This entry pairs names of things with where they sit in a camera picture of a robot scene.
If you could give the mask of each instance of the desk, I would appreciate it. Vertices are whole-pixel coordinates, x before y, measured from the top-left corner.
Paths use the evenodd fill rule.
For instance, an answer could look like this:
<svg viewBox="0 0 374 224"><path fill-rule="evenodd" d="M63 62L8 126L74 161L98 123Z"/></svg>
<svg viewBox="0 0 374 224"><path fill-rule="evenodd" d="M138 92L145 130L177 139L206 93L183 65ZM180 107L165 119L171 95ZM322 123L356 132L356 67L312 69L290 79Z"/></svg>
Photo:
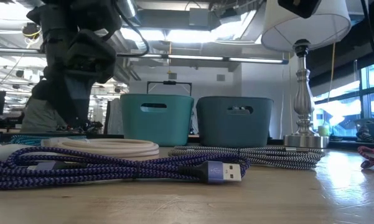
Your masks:
<svg viewBox="0 0 374 224"><path fill-rule="evenodd" d="M161 155L168 148L161 149ZM315 171L251 167L240 183L114 181L0 192L0 223L374 223L374 170L327 151Z"/></svg>

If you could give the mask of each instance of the white lamp shade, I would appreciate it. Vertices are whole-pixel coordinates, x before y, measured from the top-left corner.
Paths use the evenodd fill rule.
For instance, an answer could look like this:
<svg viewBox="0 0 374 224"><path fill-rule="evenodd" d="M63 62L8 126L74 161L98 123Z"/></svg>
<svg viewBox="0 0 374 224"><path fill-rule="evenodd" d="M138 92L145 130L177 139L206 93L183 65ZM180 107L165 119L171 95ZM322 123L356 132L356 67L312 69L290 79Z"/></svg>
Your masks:
<svg viewBox="0 0 374 224"><path fill-rule="evenodd" d="M341 41L351 26L346 0L322 0L308 19L279 6L277 0L267 0L261 43L268 49L293 52L296 41L306 39L312 50Z"/></svg>

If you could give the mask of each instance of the purple braided cable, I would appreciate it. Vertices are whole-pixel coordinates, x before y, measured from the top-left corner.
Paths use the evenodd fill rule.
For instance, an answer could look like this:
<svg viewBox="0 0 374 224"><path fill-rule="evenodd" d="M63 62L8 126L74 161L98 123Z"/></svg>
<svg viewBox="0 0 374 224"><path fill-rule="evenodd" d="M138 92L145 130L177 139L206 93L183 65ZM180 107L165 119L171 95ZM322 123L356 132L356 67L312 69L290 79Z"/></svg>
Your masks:
<svg viewBox="0 0 374 224"><path fill-rule="evenodd" d="M54 152L68 156L33 155L30 152ZM29 170L38 161L86 163L82 169ZM199 181L197 177L181 175L179 166L198 166L205 161L238 163L242 177L250 166L249 160L237 154L195 154L148 161L129 161L110 156L54 147L28 147L12 153L0 162L0 190L65 185L96 180L138 178L169 178Z"/></svg>

